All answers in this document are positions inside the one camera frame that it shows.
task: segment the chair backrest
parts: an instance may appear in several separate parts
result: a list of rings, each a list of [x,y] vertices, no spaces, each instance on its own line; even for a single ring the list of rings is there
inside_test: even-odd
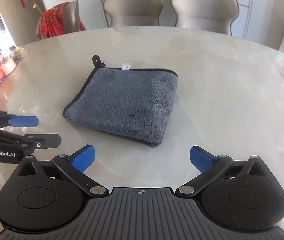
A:
[[[111,27],[159,26],[164,0],[104,0]]]
[[[171,0],[178,18],[175,26],[231,35],[239,15],[237,0]]]
[[[35,29],[35,35],[41,39],[40,24],[41,18],[39,19]],[[79,2],[77,0],[70,2],[64,6],[62,14],[62,24],[64,34],[80,31]]]

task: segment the screw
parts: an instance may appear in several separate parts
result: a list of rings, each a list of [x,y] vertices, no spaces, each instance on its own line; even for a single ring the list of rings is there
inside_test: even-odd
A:
[[[191,186],[182,186],[179,188],[179,191],[182,194],[192,194],[194,192],[194,188]]]
[[[90,189],[90,192],[92,194],[95,194],[95,195],[102,195],[106,192],[106,188],[105,187],[101,187],[101,186],[96,186],[96,187],[92,187]]]

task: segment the blue gripper pad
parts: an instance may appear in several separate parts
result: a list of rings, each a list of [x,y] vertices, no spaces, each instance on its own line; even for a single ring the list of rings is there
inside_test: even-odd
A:
[[[217,157],[198,146],[193,146],[190,150],[190,161],[201,173],[209,170],[216,160]]]
[[[69,156],[69,161],[72,167],[76,168],[80,172],[90,167],[95,160],[95,150],[92,145],[86,145],[82,149]]]
[[[15,115],[7,122],[12,127],[37,127],[39,119],[36,116],[19,116]]]

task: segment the black round object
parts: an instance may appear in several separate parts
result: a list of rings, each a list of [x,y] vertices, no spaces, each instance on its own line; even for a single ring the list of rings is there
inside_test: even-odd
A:
[[[238,176],[208,186],[201,197],[207,214],[231,230],[257,232],[284,218],[284,191],[276,180]]]
[[[47,188],[36,187],[23,191],[19,197],[19,203],[31,209],[44,208],[55,201],[55,193]]]
[[[71,183],[47,176],[10,178],[0,191],[0,220],[24,232],[52,230],[73,219],[83,196]]]
[[[256,188],[241,187],[230,192],[230,201],[241,208],[258,208],[266,202],[264,193]]]

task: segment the table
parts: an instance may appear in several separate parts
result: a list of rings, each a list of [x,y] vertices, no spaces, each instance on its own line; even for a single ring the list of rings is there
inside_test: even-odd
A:
[[[61,146],[35,152],[38,160],[92,144],[96,160],[85,174],[105,187],[175,190],[199,175],[189,161],[190,148],[199,145],[234,160],[261,156],[284,189],[284,54],[218,33],[171,27],[72,33],[26,49],[28,59],[8,77],[10,92],[4,92],[0,108],[40,119],[37,128],[9,131],[60,134]],[[166,68],[178,74],[162,145],[153,149],[62,117],[93,70],[93,55],[108,67],[131,62],[132,68]],[[0,189],[14,169],[0,163]]]

